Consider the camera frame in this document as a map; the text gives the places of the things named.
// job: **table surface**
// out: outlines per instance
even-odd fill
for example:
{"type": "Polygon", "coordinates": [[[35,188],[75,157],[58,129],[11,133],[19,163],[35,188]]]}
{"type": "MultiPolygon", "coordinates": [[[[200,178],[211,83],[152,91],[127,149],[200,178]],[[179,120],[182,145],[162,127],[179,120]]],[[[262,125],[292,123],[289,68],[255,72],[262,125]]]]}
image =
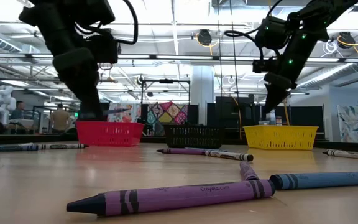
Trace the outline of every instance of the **table surface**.
{"type": "MultiPolygon", "coordinates": [[[[161,154],[163,144],[0,152],[0,223],[358,223],[358,187],[278,191],[271,198],[121,217],[68,213],[66,204],[108,190],[240,180],[239,161],[161,154]]],[[[245,146],[224,146],[245,152],[245,146]]],[[[358,171],[358,159],[312,151],[249,149],[272,174],[358,171]]]]}

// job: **person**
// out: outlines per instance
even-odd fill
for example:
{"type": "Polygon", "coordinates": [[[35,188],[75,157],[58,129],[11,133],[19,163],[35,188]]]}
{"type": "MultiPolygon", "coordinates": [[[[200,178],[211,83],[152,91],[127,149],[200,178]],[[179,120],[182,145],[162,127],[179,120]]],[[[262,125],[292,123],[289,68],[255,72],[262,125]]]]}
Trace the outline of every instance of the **person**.
{"type": "Polygon", "coordinates": [[[52,122],[52,134],[62,134],[70,126],[70,114],[63,110],[63,105],[59,103],[57,110],[50,115],[52,122]]]}
{"type": "Polygon", "coordinates": [[[14,109],[11,113],[11,117],[9,119],[23,119],[23,110],[24,110],[24,102],[17,101],[16,102],[16,109],[14,109]]]}

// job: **plastic basket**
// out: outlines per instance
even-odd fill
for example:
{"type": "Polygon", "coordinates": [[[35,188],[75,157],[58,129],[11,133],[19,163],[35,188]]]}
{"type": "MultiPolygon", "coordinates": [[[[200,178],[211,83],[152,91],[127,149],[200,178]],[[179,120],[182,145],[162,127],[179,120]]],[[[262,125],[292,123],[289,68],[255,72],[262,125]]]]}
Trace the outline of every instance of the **plastic basket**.
{"type": "Polygon", "coordinates": [[[168,147],[197,147],[219,149],[222,146],[223,128],[193,125],[164,125],[168,147]]]}
{"type": "Polygon", "coordinates": [[[311,150],[318,127],[314,126],[245,126],[249,147],[259,149],[311,150]]]}
{"type": "Polygon", "coordinates": [[[77,121],[78,140],[89,146],[136,146],[144,124],[105,121],[77,121]]]}

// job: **white humanoid robot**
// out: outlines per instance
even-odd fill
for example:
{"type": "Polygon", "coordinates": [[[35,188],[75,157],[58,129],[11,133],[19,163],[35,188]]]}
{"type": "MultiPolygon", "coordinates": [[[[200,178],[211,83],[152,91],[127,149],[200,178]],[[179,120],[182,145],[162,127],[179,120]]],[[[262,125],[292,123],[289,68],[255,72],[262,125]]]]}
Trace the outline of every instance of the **white humanoid robot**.
{"type": "Polygon", "coordinates": [[[12,97],[12,86],[0,86],[0,122],[8,124],[9,111],[16,108],[16,99],[12,97]]]}

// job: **red basket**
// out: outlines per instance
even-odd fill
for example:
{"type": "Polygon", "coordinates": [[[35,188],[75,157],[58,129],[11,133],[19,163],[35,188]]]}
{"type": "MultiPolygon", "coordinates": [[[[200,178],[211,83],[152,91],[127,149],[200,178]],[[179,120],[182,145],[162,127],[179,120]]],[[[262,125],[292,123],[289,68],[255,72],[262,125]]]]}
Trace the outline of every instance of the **red basket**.
{"type": "Polygon", "coordinates": [[[136,146],[144,124],[105,121],[77,121],[78,140],[89,146],[136,146]]]}

